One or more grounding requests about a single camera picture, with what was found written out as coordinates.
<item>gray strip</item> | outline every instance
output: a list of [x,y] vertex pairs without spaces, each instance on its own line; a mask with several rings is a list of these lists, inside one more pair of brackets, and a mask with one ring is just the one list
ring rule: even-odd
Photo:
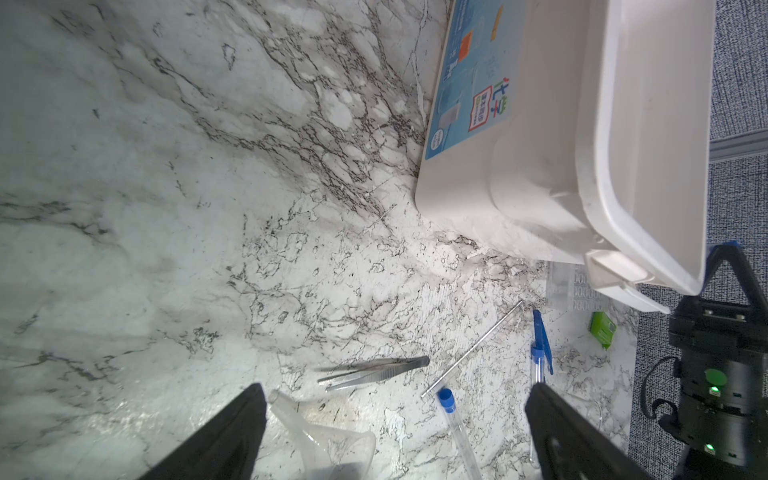
[[768,153],[768,129],[710,142],[710,163]]

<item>black cable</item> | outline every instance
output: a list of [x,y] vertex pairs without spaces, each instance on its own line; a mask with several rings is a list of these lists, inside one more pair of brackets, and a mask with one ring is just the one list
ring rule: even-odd
[[667,360],[674,360],[675,361],[675,367],[674,367],[673,371],[675,371],[675,372],[679,371],[678,363],[679,363],[680,360],[676,356],[674,356],[674,355],[672,355],[672,356],[665,356],[663,359],[661,359],[658,362],[656,362],[656,365],[654,365],[654,367],[652,369],[650,369],[650,372],[645,374],[645,378],[643,378],[643,385],[640,387],[640,410],[642,410],[643,415],[645,415],[645,418],[647,418],[647,419],[655,420],[656,419],[656,409],[659,408],[659,406],[662,406],[664,404],[669,405],[670,407],[672,407],[672,414],[674,415],[675,419],[677,418],[677,405],[675,405],[674,403],[672,403],[672,402],[670,402],[668,400],[664,400],[664,399],[656,399],[656,400],[654,400],[653,404],[651,404],[651,406],[650,406],[652,411],[653,411],[653,414],[651,414],[651,413],[648,412],[648,404],[645,401],[645,392],[646,392],[647,387],[648,387],[648,377],[650,377],[653,374],[653,372],[655,372],[656,369],[659,368],[659,365],[661,365],[662,363],[666,362]]

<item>green circle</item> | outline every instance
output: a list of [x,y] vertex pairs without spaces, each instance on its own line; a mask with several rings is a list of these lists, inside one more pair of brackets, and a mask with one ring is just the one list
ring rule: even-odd
[[712,385],[723,386],[728,383],[728,377],[725,375],[725,373],[722,373],[717,369],[704,370],[704,376],[707,377],[707,381]]

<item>gray fabric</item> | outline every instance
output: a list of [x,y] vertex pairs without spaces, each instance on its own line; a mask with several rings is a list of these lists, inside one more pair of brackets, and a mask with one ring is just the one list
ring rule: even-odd
[[[734,159],[710,166],[707,241],[741,243],[763,291],[768,290],[768,155]],[[706,298],[745,303],[736,277],[726,266],[704,291]],[[680,295],[671,289],[644,286],[646,295],[673,309]],[[641,315],[637,332],[637,361],[630,423],[629,456],[658,478],[672,478],[683,444],[672,439],[640,411],[640,387],[646,373],[660,358],[679,352],[667,342],[668,320],[659,313]],[[648,382],[648,398],[677,403],[679,382],[671,377],[671,362],[660,367]],[[766,395],[766,384],[763,384]]]
[[719,0],[710,138],[768,127],[768,2]]

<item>green box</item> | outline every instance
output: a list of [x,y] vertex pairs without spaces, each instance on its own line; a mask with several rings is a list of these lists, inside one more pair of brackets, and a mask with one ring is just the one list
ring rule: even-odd
[[592,313],[589,331],[594,338],[598,339],[598,342],[600,342],[604,349],[608,349],[611,346],[611,341],[614,339],[616,324],[608,318],[605,312],[595,312]]

